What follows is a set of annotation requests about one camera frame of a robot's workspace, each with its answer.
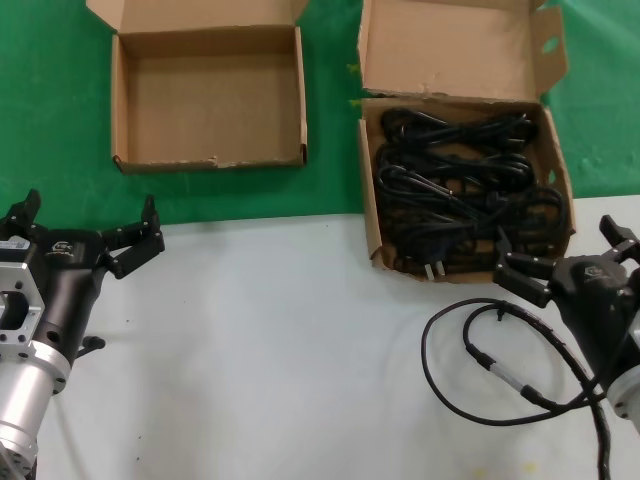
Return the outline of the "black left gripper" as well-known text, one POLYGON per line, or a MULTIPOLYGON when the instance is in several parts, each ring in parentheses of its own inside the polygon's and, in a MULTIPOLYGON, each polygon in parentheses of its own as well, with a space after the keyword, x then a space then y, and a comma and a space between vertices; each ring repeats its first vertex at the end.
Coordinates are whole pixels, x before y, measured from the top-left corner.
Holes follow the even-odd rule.
POLYGON ((40 193, 31 189, 1 218, 1 238, 30 239, 42 254, 44 313, 33 339, 74 361, 107 269, 116 279, 126 277, 165 251, 164 236, 153 195, 139 222, 101 233, 37 227, 40 206, 40 193))

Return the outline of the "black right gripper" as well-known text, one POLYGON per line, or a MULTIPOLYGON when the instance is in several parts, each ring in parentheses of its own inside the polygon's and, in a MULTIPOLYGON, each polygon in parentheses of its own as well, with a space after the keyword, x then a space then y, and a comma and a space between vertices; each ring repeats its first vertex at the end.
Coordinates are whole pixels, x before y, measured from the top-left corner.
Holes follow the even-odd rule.
POLYGON ((553 297, 563 323, 607 391, 639 365, 639 347, 629 334, 639 311, 639 294, 623 266, 628 260, 639 264, 639 239, 610 215, 601 218, 599 230, 610 245, 608 251, 566 258, 555 265, 547 258, 514 252, 504 229, 498 227, 493 281, 539 308, 553 297), (549 287, 542 280, 550 280, 549 287))

